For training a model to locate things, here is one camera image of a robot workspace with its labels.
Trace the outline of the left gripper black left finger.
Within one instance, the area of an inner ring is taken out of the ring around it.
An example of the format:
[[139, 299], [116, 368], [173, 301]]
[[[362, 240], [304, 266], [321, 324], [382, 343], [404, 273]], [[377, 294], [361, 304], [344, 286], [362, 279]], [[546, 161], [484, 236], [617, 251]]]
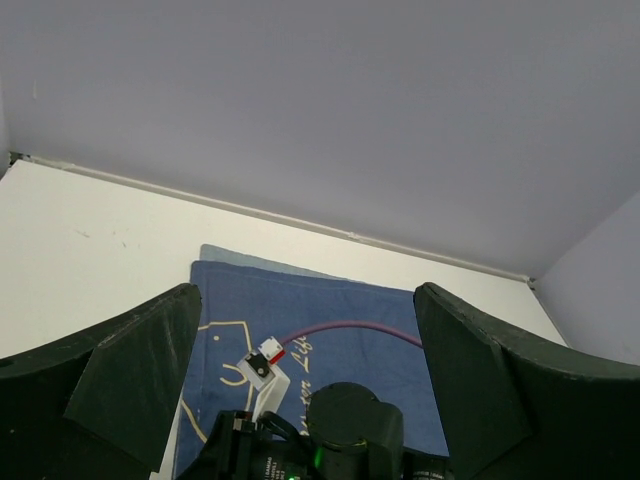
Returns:
[[159, 471], [201, 315], [184, 283], [1, 361], [4, 479], [147, 479]]

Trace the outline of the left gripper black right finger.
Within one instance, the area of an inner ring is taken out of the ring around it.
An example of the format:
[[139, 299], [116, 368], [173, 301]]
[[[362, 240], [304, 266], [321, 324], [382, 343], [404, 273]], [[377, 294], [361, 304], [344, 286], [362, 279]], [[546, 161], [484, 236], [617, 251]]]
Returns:
[[435, 283], [417, 325], [457, 479], [636, 479], [639, 368], [559, 345]]

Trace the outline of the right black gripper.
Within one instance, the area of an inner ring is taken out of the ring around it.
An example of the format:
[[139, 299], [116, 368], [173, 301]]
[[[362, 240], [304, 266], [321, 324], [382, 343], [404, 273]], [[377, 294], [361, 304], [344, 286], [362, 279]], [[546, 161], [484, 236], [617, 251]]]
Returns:
[[226, 410], [180, 479], [303, 479], [305, 440], [281, 416]]

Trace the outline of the blue embroidered cloth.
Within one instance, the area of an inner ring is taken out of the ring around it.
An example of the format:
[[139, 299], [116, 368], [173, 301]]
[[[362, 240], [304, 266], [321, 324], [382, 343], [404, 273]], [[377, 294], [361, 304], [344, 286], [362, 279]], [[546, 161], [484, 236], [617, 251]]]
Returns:
[[202, 297], [200, 328], [186, 376], [173, 471], [196, 458], [222, 410], [252, 408], [256, 392], [237, 367], [269, 337], [285, 342], [290, 378], [279, 414], [306, 426], [310, 395], [355, 382], [403, 413], [405, 442], [448, 452], [413, 295], [226, 250], [202, 247], [191, 282]]

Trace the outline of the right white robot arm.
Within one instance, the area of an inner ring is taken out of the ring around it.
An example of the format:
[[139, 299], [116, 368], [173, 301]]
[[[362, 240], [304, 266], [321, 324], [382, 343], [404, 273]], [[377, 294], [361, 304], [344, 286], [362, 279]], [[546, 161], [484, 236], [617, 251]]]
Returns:
[[451, 479], [448, 458], [408, 448], [404, 419], [368, 388], [338, 382], [313, 393], [306, 434], [266, 412], [222, 411], [183, 479]]

